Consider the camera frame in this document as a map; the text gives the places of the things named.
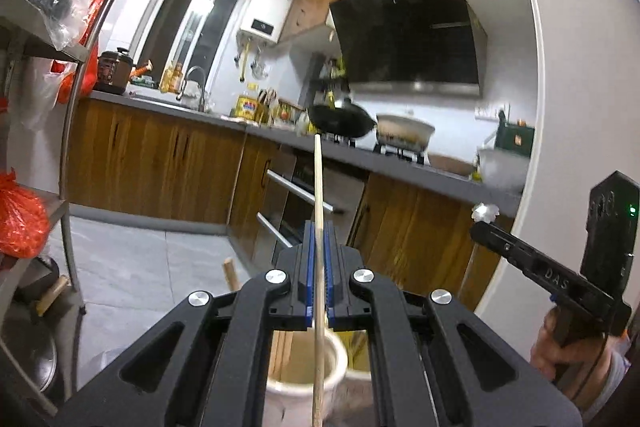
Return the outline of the person's right hand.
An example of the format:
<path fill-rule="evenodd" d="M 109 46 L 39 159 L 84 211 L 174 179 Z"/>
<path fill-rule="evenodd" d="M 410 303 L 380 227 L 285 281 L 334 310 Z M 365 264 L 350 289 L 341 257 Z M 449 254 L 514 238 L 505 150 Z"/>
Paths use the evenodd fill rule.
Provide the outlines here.
<path fill-rule="evenodd" d="M 603 337 L 576 340 L 565 347 L 554 338 L 559 309 L 553 308 L 544 317 L 537 339 L 530 349 L 530 364 L 549 381 L 555 379 L 561 364 L 582 366 L 580 376 L 588 384 L 603 384 L 611 368 L 610 342 Z"/>

